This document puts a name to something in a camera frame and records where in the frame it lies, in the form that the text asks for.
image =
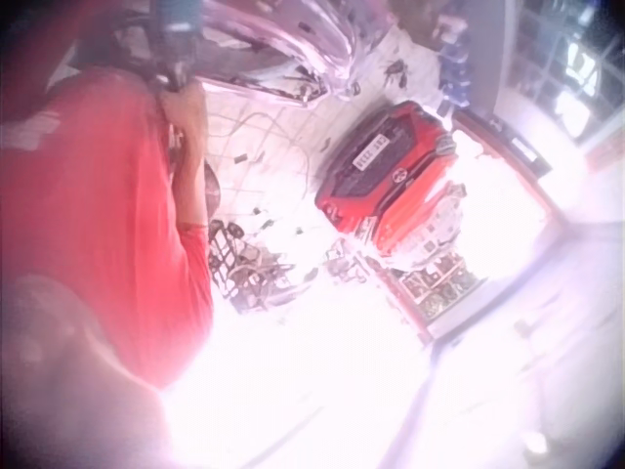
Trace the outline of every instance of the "red car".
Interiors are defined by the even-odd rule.
[[[416,103],[385,107],[336,148],[315,205],[340,233],[391,258],[417,242],[411,235],[457,188],[443,178],[455,150],[442,123]]]

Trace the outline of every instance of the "tiled floor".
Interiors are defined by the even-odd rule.
[[[384,69],[397,59],[408,64],[405,90],[396,81],[384,86]],[[436,54],[398,29],[368,58],[362,75],[358,97],[349,103],[328,98],[313,110],[209,96],[209,161],[223,190],[217,217],[236,221],[250,234],[259,217],[288,218],[293,229],[319,228],[324,222],[313,210],[319,168],[342,136],[384,101],[411,99],[436,108],[441,99]],[[244,161],[235,162],[242,155]],[[253,215],[255,208],[261,215]]]

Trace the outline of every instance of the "debris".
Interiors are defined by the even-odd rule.
[[[269,219],[261,226],[261,231],[266,230],[267,228],[272,227],[272,226],[273,226],[273,220]]]
[[[247,161],[247,153],[244,153],[240,156],[236,156],[234,158],[234,164],[242,163],[243,161]]]

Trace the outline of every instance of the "person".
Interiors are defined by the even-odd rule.
[[[35,467],[174,467],[156,391],[212,323],[204,91],[94,68],[45,103],[2,128],[3,439]]]

